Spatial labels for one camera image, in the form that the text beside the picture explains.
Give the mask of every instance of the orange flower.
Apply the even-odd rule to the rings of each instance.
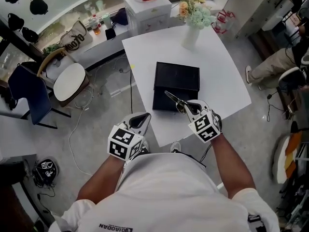
[[[188,11],[185,10],[185,9],[180,9],[180,10],[179,10],[179,15],[180,15],[181,17],[187,17],[187,16],[189,15],[189,13],[188,13]]]
[[[188,3],[187,2],[181,2],[179,4],[179,8],[180,9],[187,9],[188,8]]]

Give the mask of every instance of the bag with black text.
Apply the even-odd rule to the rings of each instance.
[[[92,36],[80,20],[74,23],[72,29],[61,36],[61,43],[67,51],[75,51],[92,42]]]

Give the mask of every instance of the seated person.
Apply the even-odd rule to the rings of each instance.
[[[280,76],[287,70],[300,67],[301,59],[305,54],[309,54],[309,23],[299,26],[299,34],[302,40],[291,48],[283,48],[268,57],[255,69],[246,67],[246,80],[249,85],[257,83],[260,90],[276,88]]]

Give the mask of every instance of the person's right arm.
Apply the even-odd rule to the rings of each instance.
[[[255,189],[251,173],[223,134],[211,141],[222,182],[232,199],[246,188]]]

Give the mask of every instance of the table top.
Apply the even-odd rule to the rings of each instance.
[[[198,98],[204,100],[222,119],[251,104],[245,84],[227,49],[209,27],[201,30],[192,51],[181,46],[187,26],[173,27],[123,40],[128,61],[160,147],[185,138],[187,115],[152,110],[156,62],[200,68]]]

